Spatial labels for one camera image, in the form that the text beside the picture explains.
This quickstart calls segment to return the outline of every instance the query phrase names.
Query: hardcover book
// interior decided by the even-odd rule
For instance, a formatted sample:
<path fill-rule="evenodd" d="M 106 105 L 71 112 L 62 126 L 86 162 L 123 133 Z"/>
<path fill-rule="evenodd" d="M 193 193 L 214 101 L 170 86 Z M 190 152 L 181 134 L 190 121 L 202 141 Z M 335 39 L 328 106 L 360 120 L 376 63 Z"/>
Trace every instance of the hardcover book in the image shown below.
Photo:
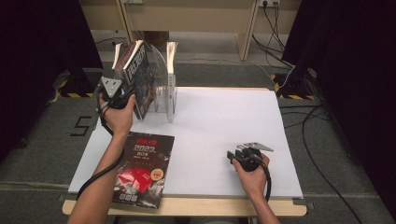
<path fill-rule="evenodd" d="M 130 133 L 118 170 L 113 202 L 158 209 L 174 136 Z"/>
<path fill-rule="evenodd" d="M 151 73 L 144 41 L 132 42 L 113 70 L 116 77 L 123 81 L 124 91 L 134 88 L 134 113 L 138 119 L 144 119 L 155 97 L 154 76 Z"/>

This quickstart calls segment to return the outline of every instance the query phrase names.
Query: power outlet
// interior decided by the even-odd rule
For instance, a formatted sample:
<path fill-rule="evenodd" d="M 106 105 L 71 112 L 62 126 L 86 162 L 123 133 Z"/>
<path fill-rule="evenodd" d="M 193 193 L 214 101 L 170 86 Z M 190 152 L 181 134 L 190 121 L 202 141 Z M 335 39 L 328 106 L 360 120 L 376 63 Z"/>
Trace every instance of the power outlet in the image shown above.
<path fill-rule="evenodd" d="M 267 2 L 267 7 L 275 7 L 276 4 L 279 6 L 280 0 L 260 0 L 259 7 L 263 7 L 263 2 Z"/>

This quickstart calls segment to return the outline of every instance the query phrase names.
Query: wrist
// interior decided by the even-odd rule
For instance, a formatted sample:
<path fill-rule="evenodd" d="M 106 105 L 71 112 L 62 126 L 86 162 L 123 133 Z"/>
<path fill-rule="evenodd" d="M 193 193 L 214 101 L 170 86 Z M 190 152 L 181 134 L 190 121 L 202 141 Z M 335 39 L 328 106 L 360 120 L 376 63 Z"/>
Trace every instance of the wrist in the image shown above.
<path fill-rule="evenodd" d="M 263 194 L 258 194 L 258 193 L 257 194 L 249 194 L 248 197 L 253 203 L 259 203 L 262 201 L 266 201 Z"/>
<path fill-rule="evenodd" d="M 113 136 L 111 137 L 112 140 L 117 140 L 117 141 L 121 141 L 121 142 L 125 142 L 126 139 L 128 138 L 128 134 L 129 133 L 113 133 Z"/>

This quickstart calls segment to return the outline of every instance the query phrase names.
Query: white table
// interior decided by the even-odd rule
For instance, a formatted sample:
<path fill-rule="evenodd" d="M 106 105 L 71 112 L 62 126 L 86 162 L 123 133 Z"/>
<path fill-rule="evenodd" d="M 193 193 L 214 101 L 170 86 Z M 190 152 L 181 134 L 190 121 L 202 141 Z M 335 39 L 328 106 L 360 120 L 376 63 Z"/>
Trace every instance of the white table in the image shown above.
<path fill-rule="evenodd" d="M 273 91 L 263 89 L 178 88 L 173 123 L 163 113 L 148 113 L 135 120 L 132 131 L 175 137 L 172 156 L 158 210 L 113 204 L 113 215 L 255 216 L 227 151 L 246 142 L 260 142 L 274 152 L 270 206 L 278 216 L 303 216 L 304 205 L 293 204 L 303 194 L 290 155 L 282 118 Z M 78 192 L 92 175 L 110 135 L 98 122 L 69 188 Z M 74 201 L 66 200 L 70 214 Z"/>

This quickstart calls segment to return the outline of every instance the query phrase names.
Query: red book cover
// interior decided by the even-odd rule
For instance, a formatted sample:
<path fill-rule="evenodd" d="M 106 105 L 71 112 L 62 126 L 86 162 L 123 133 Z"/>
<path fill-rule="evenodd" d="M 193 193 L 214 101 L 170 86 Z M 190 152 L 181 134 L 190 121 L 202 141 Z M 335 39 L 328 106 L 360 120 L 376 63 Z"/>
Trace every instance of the red book cover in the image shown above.
<path fill-rule="evenodd" d="M 130 133 L 120 163 L 113 202 L 158 209 L 174 136 Z"/>

